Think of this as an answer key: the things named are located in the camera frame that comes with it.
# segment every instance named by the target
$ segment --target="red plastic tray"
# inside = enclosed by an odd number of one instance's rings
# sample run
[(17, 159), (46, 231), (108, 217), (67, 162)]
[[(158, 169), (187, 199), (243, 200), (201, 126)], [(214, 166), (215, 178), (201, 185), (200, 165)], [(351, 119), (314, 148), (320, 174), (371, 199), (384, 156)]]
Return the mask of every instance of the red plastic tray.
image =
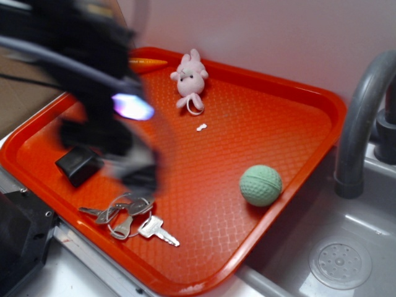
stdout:
[[(279, 216), (339, 137), (341, 99), (325, 90), (203, 60), (209, 79), (205, 111), (178, 110), (170, 79), (181, 54), (142, 48), (135, 57), (168, 61), (142, 76), (156, 115), (147, 122), (124, 119), (144, 131), (162, 156), (161, 189), (153, 213), (180, 241), (173, 247), (141, 236), (118, 241), (78, 208), (105, 209), (127, 189), (101, 170), (74, 188), (55, 166), (67, 151), (58, 144), (59, 115), (83, 118), (79, 103), (63, 95), (16, 130), (0, 162), (75, 229), (160, 295), (197, 295), (231, 275)], [(206, 123), (207, 128), (196, 128)], [(239, 191), (252, 165), (275, 168), (283, 192), (270, 207), (253, 207)]]

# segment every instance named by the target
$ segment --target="faucet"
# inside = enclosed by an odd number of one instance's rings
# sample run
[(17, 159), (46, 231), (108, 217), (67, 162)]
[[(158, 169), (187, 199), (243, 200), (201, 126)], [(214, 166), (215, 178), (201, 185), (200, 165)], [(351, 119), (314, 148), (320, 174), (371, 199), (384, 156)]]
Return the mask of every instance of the faucet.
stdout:
[[(384, 96), (385, 108), (377, 112)], [(386, 51), (370, 63), (346, 115), (337, 150), (335, 192), (355, 198), (363, 193), (364, 156), (373, 128), (379, 137), (374, 155), (384, 163), (396, 164), (396, 50)]]

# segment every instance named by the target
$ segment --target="sink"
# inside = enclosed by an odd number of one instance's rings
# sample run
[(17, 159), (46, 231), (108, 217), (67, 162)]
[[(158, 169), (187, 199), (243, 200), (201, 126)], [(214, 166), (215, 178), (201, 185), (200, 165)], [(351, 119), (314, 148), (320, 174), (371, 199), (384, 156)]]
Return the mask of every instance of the sink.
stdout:
[(363, 195), (343, 199), (334, 193), (335, 156), (333, 149), (246, 259), (279, 288), (265, 296), (395, 296), (396, 168), (366, 158)]

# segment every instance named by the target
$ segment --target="green golf ball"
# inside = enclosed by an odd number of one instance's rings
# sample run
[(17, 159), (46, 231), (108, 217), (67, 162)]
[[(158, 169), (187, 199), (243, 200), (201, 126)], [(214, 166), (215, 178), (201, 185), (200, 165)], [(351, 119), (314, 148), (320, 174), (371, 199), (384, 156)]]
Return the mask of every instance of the green golf ball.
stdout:
[(274, 202), (282, 191), (279, 173), (265, 165), (247, 169), (239, 180), (242, 196), (254, 206), (267, 206)]

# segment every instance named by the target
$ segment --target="silver key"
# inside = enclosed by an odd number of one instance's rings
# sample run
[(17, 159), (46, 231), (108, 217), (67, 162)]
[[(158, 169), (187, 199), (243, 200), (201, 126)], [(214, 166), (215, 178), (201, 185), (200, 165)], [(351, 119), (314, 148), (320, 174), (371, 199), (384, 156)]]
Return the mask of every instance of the silver key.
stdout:
[(152, 235), (157, 235), (160, 239), (165, 240), (167, 243), (173, 246), (179, 246), (180, 242), (163, 228), (161, 228), (163, 220), (155, 215), (148, 218), (142, 226), (137, 230), (142, 236), (149, 238)]
[(127, 239), (129, 233), (131, 232), (133, 220), (134, 219), (129, 215), (123, 223), (117, 225), (117, 227), (114, 228), (113, 232), (111, 232), (112, 237), (120, 240)]
[(95, 223), (98, 225), (103, 225), (109, 223), (119, 212), (119, 209), (115, 207), (110, 207), (106, 210), (99, 210), (99, 209), (90, 209), (88, 207), (80, 207), (80, 212), (85, 212), (90, 215), (94, 215), (97, 217)]
[(128, 215), (134, 217), (147, 213), (153, 208), (154, 197), (128, 197), (131, 203), (116, 203), (117, 209), (127, 209)]

